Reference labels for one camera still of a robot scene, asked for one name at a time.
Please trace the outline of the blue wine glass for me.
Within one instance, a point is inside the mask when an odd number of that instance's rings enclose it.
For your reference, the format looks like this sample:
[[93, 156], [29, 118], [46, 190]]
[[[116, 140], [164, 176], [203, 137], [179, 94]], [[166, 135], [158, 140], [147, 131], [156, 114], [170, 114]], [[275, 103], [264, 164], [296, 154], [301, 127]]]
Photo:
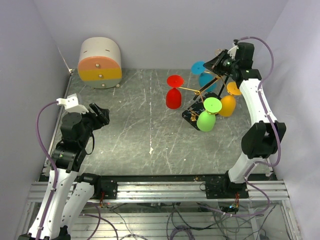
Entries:
[[198, 83], [201, 88], [214, 79], [212, 74], [205, 72], [204, 64], [204, 61], [197, 61], [191, 67], [192, 74], [198, 75]]

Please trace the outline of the orange wine glass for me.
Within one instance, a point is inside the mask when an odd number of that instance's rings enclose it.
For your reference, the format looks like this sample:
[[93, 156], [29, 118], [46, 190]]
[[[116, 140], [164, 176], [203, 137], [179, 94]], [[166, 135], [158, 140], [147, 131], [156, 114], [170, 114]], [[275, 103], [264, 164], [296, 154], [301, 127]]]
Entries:
[[229, 82], [226, 85], [226, 90], [228, 95], [220, 100], [222, 108], [218, 112], [222, 117], [230, 117], [234, 113], [237, 104], [236, 97], [242, 94], [235, 81]]

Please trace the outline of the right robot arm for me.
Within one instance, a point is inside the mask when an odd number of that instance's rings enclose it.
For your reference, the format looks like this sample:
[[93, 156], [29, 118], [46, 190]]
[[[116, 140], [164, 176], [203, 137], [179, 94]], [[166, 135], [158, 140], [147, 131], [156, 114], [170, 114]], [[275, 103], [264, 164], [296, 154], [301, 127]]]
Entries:
[[230, 77], [241, 92], [250, 115], [251, 127], [242, 137], [242, 153], [234, 166], [227, 171], [220, 192], [233, 197], [257, 165], [275, 167], [281, 159], [281, 141], [287, 130], [273, 114], [263, 90], [260, 71], [253, 68], [255, 46], [235, 40], [233, 47], [222, 50], [204, 67], [218, 76]]

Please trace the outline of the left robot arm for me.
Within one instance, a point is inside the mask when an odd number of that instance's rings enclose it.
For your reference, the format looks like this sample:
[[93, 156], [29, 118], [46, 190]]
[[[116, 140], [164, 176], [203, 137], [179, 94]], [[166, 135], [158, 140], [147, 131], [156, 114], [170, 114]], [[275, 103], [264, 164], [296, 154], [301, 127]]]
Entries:
[[83, 173], [81, 164], [89, 153], [86, 146], [93, 132], [110, 123], [110, 111], [91, 103], [68, 110], [62, 118], [61, 140], [49, 160], [51, 170], [39, 212], [27, 233], [20, 240], [69, 240], [71, 228], [88, 200], [102, 193], [100, 176]]

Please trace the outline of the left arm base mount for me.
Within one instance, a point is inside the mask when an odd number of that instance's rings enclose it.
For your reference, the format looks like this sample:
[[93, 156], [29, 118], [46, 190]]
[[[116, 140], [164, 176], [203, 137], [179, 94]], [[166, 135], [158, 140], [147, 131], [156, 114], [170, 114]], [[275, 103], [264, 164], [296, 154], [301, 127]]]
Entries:
[[118, 183], [110, 177], [100, 176], [93, 173], [83, 173], [75, 180], [76, 183], [89, 183], [93, 186], [91, 199], [115, 200], [118, 193]]

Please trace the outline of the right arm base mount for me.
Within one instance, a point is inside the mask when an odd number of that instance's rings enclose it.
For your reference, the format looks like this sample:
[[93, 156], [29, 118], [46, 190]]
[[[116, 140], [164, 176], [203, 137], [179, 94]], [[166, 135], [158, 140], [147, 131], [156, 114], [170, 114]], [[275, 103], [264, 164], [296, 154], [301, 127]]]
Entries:
[[205, 181], [205, 194], [207, 199], [240, 199], [249, 197], [247, 185], [231, 182], [228, 171], [225, 174], [214, 174], [210, 180]]

